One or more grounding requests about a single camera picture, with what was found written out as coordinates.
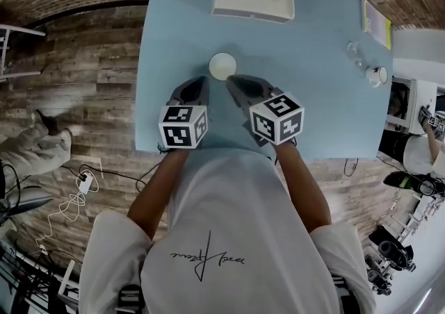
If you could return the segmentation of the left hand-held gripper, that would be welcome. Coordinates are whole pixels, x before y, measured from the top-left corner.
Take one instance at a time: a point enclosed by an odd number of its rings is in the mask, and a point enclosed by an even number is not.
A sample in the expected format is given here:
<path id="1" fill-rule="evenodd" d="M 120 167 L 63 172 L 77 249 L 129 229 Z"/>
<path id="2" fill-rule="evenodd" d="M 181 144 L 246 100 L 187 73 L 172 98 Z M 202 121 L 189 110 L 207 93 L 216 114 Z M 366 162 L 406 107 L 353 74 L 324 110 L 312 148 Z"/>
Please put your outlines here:
<path id="1" fill-rule="evenodd" d="M 208 131 L 209 78 L 191 78 L 171 94 L 159 117 L 163 146 L 196 149 Z"/>

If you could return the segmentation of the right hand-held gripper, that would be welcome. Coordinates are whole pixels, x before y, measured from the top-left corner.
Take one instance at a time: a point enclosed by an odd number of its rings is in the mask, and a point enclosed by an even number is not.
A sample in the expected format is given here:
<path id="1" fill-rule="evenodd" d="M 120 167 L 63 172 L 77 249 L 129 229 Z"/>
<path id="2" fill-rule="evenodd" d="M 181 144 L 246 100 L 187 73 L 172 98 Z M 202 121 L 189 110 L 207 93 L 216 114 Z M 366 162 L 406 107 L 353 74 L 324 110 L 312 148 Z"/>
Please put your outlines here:
<path id="1" fill-rule="evenodd" d="M 273 86 L 245 74 L 229 76 L 226 86 L 235 104 L 248 110 L 251 131 L 260 140 L 279 145 L 302 133 L 305 107 L 290 92 L 259 102 L 270 95 Z"/>

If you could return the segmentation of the blue mug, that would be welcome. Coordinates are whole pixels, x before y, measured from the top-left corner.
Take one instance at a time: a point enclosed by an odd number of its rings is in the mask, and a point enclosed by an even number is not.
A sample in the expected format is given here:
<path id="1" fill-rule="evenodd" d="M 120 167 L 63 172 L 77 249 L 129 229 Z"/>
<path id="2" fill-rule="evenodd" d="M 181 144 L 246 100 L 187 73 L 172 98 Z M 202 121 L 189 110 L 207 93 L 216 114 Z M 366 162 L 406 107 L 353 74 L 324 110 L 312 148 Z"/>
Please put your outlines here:
<path id="1" fill-rule="evenodd" d="M 209 61 L 209 71 L 216 80 L 226 81 L 237 71 L 236 59 L 229 53 L 217 53 Z"/>

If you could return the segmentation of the person's left forearm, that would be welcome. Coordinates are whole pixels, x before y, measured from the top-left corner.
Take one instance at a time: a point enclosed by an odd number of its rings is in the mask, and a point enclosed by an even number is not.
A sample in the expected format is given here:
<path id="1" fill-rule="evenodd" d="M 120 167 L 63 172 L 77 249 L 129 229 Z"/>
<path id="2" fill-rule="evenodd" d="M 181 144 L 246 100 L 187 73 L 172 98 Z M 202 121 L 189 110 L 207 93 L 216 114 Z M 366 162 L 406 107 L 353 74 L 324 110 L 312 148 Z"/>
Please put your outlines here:
<path id="1" fill-rule="evenodd" d="M 129 208 L 127 217 L 137 224 L 150 240 L 154 239 L 188 155 L 189 150 L 186 149 L 175 149 L 168 153 Z"/>

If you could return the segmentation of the person's right forearm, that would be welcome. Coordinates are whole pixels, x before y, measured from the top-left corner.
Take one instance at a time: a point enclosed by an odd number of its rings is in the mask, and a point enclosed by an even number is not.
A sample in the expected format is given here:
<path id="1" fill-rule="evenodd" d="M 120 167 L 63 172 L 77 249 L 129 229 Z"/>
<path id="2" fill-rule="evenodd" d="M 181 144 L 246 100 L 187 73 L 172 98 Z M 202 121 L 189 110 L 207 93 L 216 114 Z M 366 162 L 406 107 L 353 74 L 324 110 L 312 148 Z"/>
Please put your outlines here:
<path id="1" fill-rule="evenodd" d="M 330 208 L 298 149 L 291 142 L 274 146 L 292 204 L 306 230 L 332 224 Z"/>

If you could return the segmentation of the white mug with black print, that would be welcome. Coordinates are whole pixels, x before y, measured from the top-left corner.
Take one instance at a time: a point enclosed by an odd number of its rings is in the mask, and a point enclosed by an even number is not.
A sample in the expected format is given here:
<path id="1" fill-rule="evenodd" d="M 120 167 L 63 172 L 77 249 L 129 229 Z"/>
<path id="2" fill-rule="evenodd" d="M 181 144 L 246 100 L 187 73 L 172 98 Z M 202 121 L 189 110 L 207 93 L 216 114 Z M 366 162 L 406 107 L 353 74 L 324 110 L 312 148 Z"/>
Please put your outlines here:
<path id="1" fill-rule="evenodd" d="M 365 77 L 373 88 L 377 88 L 387 82 L 387 69 L 385 67 L 368 67 L 365 71 Z"/>

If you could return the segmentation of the person's white T-shirt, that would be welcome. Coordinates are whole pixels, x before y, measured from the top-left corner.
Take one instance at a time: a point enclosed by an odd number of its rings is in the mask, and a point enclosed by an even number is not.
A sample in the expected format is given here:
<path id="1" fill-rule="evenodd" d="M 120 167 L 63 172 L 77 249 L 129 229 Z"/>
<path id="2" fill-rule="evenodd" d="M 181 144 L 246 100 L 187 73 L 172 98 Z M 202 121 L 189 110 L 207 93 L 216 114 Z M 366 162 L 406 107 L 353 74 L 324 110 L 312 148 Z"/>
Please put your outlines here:
<path id="1" fill-rule="evenodd" d="M 241 149 L 189 152 L 153 240 L 126 215 L 95 218 L 80 314 L 374 314 L 357 229 L 309 233 L 281 167 Z"/>

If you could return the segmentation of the white power strip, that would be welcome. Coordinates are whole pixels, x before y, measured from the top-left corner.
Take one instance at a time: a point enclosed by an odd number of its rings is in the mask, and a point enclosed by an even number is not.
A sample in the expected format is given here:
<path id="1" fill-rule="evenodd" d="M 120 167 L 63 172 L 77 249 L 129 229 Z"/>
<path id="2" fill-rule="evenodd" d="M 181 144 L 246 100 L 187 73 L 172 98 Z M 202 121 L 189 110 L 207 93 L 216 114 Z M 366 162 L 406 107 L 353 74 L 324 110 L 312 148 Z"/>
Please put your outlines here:
<path id="1" fill-rule="evenodd" d="M 80 181 L 78 188 L 81 193 L 86 195 L 90 191 L 90 186 L 94 180 L 94 177 L 90 172 L 86 172 L 83 176 L 84 178 Z"/>

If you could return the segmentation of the yellow-edged book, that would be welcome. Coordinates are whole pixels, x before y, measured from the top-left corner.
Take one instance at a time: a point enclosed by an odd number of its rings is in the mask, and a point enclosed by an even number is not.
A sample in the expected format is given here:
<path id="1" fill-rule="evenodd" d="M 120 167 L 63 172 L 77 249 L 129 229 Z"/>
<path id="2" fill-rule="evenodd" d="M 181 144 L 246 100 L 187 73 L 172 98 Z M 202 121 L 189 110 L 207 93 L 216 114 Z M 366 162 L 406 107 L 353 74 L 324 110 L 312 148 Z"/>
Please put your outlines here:
<path id="1" fill-rule="evenodd" d="M 367 0 L 361 0 L 362 30 L 391 51 L 391 21 Z"/>

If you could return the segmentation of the black green-trimmed bag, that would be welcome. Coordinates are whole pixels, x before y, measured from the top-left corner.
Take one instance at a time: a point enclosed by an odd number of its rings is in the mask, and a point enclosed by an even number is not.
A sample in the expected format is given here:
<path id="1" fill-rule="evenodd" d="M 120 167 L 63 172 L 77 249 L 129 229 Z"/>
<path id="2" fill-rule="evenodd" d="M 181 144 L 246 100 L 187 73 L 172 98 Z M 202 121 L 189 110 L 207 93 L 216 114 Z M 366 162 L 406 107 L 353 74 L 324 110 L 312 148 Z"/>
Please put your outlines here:
<path id="1" fill-rule="evenodd" d="M 410 188 L 410 175 L 406 172 L 392 172 L 387 175 L 383 180 L 385 185 L 400 188 L 409 189 Z"/>

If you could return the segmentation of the black metal stand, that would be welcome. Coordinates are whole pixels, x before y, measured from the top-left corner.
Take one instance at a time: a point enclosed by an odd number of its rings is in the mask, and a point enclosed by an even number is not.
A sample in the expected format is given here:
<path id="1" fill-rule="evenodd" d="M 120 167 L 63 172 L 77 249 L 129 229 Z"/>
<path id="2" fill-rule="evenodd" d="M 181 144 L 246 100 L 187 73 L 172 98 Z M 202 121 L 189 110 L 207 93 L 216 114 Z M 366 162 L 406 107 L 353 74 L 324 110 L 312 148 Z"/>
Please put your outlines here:
<path id="1" fill-rule="evenodd" d="M 0 314 L 79 314 L 78 290 L 0 247 Z"/>

